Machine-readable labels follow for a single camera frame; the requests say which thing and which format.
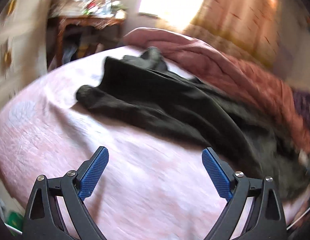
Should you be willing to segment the pink quilted duvet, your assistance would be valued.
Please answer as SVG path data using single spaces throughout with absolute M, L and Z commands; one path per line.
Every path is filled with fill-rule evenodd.
M 310 130 L 295 110 L 293 91 L 275 75 L 201 40 L 163 29 L 136 28 L 122 40 L 127 46 L 158 48 L 182 69 L 268 114 L 288 128 L 297 148 L 310 155 Z

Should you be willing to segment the purple fluffy garment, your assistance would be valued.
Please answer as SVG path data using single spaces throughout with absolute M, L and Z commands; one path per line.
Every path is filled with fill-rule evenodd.
M 306 126 L 310 129 L 310 92 L 293 89 L 295 110 L 303 117 Z

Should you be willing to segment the green bag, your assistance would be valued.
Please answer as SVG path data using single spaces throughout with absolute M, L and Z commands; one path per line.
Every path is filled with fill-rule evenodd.
M 5 222 L 9 226 L 12 226 L 13 228 L 17 230 L 22 231 L 24 217 L 20 213 L 17 213 L 15 211 L 10 211 L 7 215 Z

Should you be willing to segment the desk clutter pile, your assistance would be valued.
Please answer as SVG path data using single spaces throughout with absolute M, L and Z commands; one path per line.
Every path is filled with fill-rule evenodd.
M 124 20 L 126 8 L 112 0 L 51 0 L 49 17 L 97 17 Z

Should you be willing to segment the white wardrobe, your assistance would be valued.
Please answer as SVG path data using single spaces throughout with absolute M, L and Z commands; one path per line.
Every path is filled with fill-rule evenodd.
M 0 14 L 0 102 L 47 73 L 51 0 L 9 0 Z

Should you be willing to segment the pink bed sheet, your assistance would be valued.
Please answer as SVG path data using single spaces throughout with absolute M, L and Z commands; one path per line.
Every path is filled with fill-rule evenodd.
M 202 147 L 89 113 L 75 98 L 82 85 L 101 82 L 106 57 L 141 52 L 124 46 L 71 62 L 8 102 L 0 112 L 0 177 L 26 206 L 40 174 L 63 176 L 104 146 L 109 162 L 84 203 L 107 239 L 203 239 L 226 201 L 202 164 Z

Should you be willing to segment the dark grey jeans pant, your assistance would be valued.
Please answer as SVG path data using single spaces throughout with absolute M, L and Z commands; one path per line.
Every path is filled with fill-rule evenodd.
M 296 198 L 310 185 L 281 126 L 198 78 L 169 71 L 156 48 L 120 60 L 107 57 L 100 84 L 81 86 L 76 99 L 90 113 L 211 147 L 252 178 L 271 176 L 283 200 Z

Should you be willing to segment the tree print curtain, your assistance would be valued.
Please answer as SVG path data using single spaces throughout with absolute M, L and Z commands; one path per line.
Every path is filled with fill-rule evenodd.
M 203 0 L 186 24 L 160 18 L 156 26 L 271 69 L 295 51 L 305 15 L 300 0 Z

